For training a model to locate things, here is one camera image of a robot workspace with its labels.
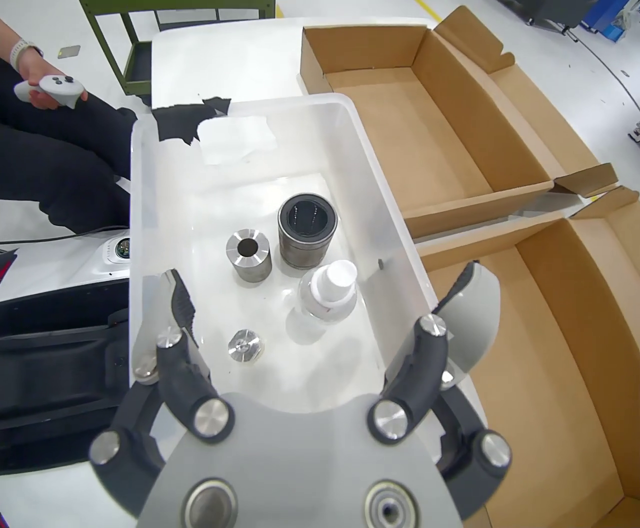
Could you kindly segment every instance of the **white game controller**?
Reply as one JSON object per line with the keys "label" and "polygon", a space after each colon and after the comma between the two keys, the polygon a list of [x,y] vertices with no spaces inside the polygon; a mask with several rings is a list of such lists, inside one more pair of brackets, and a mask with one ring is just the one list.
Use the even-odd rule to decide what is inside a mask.
{"label": "white game controller", "polygon": [[13,91],[23,102],[29,102],[31,90],[48,93],[60,104],[69,108],[76,107],[78,97],[84,92],[84,86],[68,75],[47,75],[41,78],[39,84],[39,86],[31,86],[27,81],[23,81],[16,84]]}

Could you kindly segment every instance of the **yellow floor line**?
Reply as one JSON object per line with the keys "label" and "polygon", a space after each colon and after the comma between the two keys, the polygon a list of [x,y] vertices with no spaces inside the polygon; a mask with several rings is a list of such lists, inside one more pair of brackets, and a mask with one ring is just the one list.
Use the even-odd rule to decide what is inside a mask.
{"label": "yellow floor line", "polygon": [[426,3],[424,3],[422,0],[415,0],[415,3],[417,3],[422,9],[427,11],[427,13],[429,13],[436,22],[442,22],[442,18],[438,16],[438,14],[433,9],[431,9]]}

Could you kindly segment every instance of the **hand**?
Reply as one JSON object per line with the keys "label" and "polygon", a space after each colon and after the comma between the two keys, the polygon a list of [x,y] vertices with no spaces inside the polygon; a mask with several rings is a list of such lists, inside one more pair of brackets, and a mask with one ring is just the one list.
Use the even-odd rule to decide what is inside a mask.
{"label": "hand", "polygon": [[[33,48],[27,48],[22,52],[20,60],[18,61],[18,70],[22,78],[31,86],[38,86],[40,80],[47,75],[64,76],[63,72],[45,61]],[[80,99],[86,101],[88,97],[89,95],[85,90],[80,96]],[[41,110],[53,110],[60,106],[59,102],[48,93],[38,92],[38,90],[31,90],[29,92],[29,99],[32,105]]]}

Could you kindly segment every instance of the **black cable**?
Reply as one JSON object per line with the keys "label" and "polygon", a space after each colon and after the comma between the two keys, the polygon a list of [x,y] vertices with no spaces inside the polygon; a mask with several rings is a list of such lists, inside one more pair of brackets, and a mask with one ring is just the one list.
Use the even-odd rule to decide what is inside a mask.
{"label": "black cable", "polygon": [[606,62],[604,60],[602,60],[600,57],[598,57],[598,55],[596,54],[596,52],[594,50],[592,50],[589,46],[587,46],[582,39],[577,36],[573,31],[571,32],[571,34],[575,37],[575,39],[580,42],[580,44],[582,44],[586,49],[588,49],[591,54],[598,59],[602,65],[609,71],[609,73],[611,75],[613,75],[613,78],[615,80],[617,80],[617,82],[619,82],[620,86],[622,86],[622,89],[627,93],[627,95],[629,96],[629,99],[631,99],[631,101],[633,101],[633,103],[636,105],[636,108],[638,109],[638,111],[640,111],[640,104],[638,104],[638,101],[636,101],[636,99],[634,98],[633,95],[631,95],[631,92],[628,90],[628,88],[625,86],[625,83],[622,82],[622,80],[613,72],[613,70],[611,68],[609,68],[609,66],[607,66]]}
{"label": "black cable", "polygon": [[68,238],[83,237],[85,235],[92,235],[93,233],[101,233],[102,231],[113,231],[115,229],[129,229],[128,225],[108,225],[107,227],[99,227],[98,229],[91,229],[85,233],[78,233],[74,235],[65,235],[61,237],[53,238],[36,238],[32,240],[7,240],[0,242],[0,246],[13,246],[15,244],[32,244],[35,242],[55,242],[56,240],[66,240]]}

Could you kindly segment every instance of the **black pants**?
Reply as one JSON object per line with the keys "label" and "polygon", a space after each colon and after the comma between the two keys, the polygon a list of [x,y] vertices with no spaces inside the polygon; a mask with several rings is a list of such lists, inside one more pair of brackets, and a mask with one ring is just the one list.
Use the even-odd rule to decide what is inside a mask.
{"label": "black pants", "polygon": [[89,95],[71,110],[20,101],[22,78],[0,60],[0,200],[31,200],[51,223],[75,233],[129,225],[131,114]]}

